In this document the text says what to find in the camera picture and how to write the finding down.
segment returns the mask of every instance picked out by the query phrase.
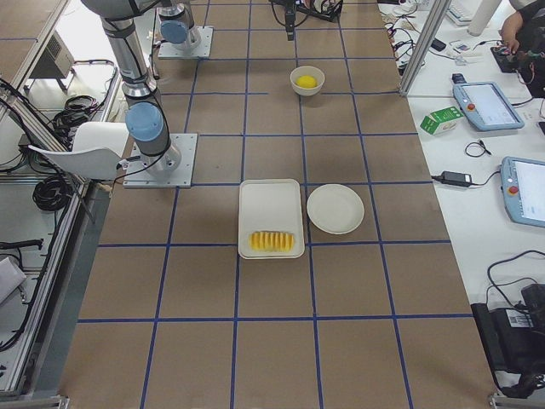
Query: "person's hand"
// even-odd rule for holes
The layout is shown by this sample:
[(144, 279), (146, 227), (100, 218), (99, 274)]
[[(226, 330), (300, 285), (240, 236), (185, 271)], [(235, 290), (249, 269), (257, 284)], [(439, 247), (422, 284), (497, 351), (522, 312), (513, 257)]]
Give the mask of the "person's hand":
[(520, 43), (516, 38), (503, 40), (503, 44), (512, 55), (515, 55), (520, 47)]

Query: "power adapter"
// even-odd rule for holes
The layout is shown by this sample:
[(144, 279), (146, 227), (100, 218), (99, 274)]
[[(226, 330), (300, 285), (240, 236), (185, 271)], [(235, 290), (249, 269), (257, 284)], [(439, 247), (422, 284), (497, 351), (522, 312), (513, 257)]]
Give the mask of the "power adapter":
[(441, 40), (434, 38), (431, 47), (432, 49), (436, 49), (437, 51), (443, 51), (446, 48), (446, 44), (443, 43)]
[(432, 179), (444, 185), (461, 187), (470, 187), (473, 185), (471, 175), (468, 173), (448, 172), (445, 170), (439, 176), (432, 176)]

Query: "keyboard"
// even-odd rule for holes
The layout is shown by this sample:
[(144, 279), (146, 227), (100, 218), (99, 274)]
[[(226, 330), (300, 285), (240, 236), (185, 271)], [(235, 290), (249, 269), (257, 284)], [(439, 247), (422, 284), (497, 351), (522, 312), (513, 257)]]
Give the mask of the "keyboard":
[(462, 6), (458, 0), (452, 0), (450, 7), (446, 10), (446, 15), (457, 26), (469, 26), (473, 18), (473, 14)]

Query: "white chair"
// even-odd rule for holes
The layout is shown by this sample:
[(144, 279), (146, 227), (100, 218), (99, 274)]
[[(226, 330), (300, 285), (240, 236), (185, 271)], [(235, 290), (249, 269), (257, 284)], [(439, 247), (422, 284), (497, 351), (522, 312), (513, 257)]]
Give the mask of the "white chair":
[[(128, 138), (129, 131), (125, 124), (87, 122), (77, 128), (70, 152), (46, 151), (32, 145), (29, 148), (41, 153), (67, 174), (96, 181), (113, 181), (118, 174), (117, 165)], [(89, 219), (95, 224), (95, 219), (71, 177), (68, 179)]]

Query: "white tray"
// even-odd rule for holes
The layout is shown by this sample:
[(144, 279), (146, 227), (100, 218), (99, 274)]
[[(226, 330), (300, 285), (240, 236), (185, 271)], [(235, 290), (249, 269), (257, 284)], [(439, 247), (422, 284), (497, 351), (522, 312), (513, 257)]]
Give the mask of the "white tray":
[[(250, 247), (253, 232), (292, 233), (291, 251), (255, 251)], [(301, 212), (301, 190), (293, 179), (244, 181), (238, 208), (238, 254), (242, 258), (297, 258), (305, 252)]]

